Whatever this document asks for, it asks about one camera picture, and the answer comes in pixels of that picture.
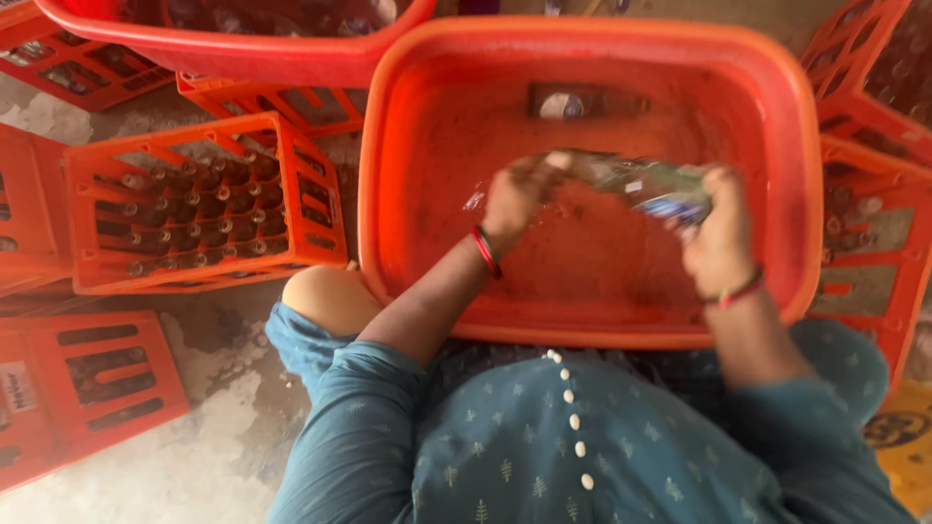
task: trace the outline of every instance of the crate label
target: crate label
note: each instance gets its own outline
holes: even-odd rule
[[[26,363],[5,362],[0,364],[0,387],[7,396],[7,405],[14,413],[36,409],[35,391],[26,374]]]
[[[16,7],[19,4],[25,4],[30,0],[0,0],[0,11],[9,9],[11,7]]]

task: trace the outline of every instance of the red bangle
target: red bangle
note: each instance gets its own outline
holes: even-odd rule
[[[488,238],[486,238],[486,233],[479,226],[473,226],[473,238],[475,238],[475,243],[479,246],[479,253],[482,253],[482,257],[486,261],[489,272],[492,273],[492,278],[498,280],[501,278],[501,267],[499,263],[495,261],[495,256],[492,255],[492,245],[488,243]]]
[[[715,297],[705,298],[700,296],[700,299],[702,299],[702,301],[705,302],[707,306],[717,305],[719,308],[725,310],[728,309],[728,307],[731,306],[732,303],[735,302],[735,300],[738,298],[741,298],[742,296],[748,296],[762,287],[763,268],[758,268],[754,273],[754,276],[752,276],[746,283],[739,285],[734,289],[726,287],[725,289],[722,289],[721,292]]]

